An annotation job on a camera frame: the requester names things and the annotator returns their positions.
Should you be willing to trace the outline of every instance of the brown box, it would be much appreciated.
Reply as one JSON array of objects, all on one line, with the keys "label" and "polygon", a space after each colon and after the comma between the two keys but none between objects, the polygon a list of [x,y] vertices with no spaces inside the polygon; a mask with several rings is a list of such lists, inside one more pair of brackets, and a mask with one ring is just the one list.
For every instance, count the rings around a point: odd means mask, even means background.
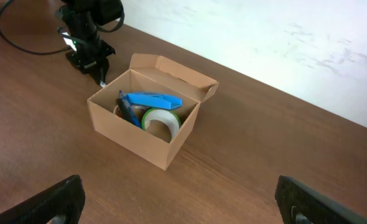
[{"label": "brown box", "polygon": [[[214,95],[218,82],[158,55],[134,54],[129,69],[88,99],[95,131],[166,170],[195,124],[201,102]],[[174,110],[182,122],[178,134],[166,142],[113,114],[119,90],[153,91],[177,96]]]}]

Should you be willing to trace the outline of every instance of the brown tabletop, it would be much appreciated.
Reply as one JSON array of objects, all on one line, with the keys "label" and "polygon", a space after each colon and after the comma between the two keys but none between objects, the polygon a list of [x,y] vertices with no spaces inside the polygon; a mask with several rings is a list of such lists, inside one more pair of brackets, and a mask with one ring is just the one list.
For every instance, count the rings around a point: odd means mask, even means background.
[{"label": "brown tabletop", "polygon": [[[2,30],[27,49],[62,48],[59,4],[16,1]],[[116,49],[108,82],[146,53],[220,86],[163,171],[93,130],[86,99],[100,87],[64,54],[0,38],[0,212],[79,174],[81,223],[282,223],[274,192],[289,175],[367,217],[366,128],[131,27],[102,38]]]}]

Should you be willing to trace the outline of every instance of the tape roll hole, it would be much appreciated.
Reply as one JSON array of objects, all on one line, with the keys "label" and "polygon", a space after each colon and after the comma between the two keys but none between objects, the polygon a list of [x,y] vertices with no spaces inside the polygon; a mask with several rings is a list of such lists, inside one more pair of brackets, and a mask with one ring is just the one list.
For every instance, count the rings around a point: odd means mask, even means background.
[{"label": "tape roll hole", "polygon": [[144,123],[146,131],[154,136],[166,141],[171,142],[171,131],[169,127],[161,121],[151,120]]}]

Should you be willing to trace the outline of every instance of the box lid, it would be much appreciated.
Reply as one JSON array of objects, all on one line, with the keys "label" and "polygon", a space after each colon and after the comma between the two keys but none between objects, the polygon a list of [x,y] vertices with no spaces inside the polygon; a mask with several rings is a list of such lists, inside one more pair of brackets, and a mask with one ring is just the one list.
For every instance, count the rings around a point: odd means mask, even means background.
[{"label": "box lid", "polygon": [[134,54],[129,68],[203,102],[214,95],[218,81],[160,55]]}]

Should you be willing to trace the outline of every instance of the cable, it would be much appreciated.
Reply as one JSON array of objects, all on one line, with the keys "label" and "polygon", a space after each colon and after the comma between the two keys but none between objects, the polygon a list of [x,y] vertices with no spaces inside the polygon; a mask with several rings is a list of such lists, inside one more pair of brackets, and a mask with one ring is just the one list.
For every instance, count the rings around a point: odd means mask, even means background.
[{"label": "cable", "polygon": [[123,26],[123,24],[124,24],[124,17],[125,17],[124,8],[123,8],[123,6],[121,6],[120,20],[119,20],[119,22],[117,23],[117,25],[113,29],[107,30],[107,29],[104,29],[103,27],[99,26],[98,24],[95,24],[96,25],[96,29],[98,29],[101,32],[114,32],[114,31],[120,29]]},{"label": "cable", "polygon": [[[14,0],[7,0],[5,2],[5,4],[0,8],[0,18],[1,18],[1,15],[2,13],[4,12],[4,10],[8,7],[8,5],[10,5],[10,3],[12,3]],[[71,47],[65,47],[63,49],[60,49],[60,50],[56,50],[56,51],[53,51],[53,52],[33,52],[31,50],[26,50],[26,49],[23,49],[22,47],[14,44],[13,42],[11,42],[10,40],[8,40],[5,35],[1,32],[0,30],[0,36],[2,39],[4,39],[8,44],[11,44],[13,47],[23,51],[23,52],[26,52],[26,53],[29,53],[29,54],[34,54],[34,55],[52,55],[52,54],[57,54],[57,53],[60,53],[60,52],[64,52],[66,50],[70,50],[72,49]]]}]

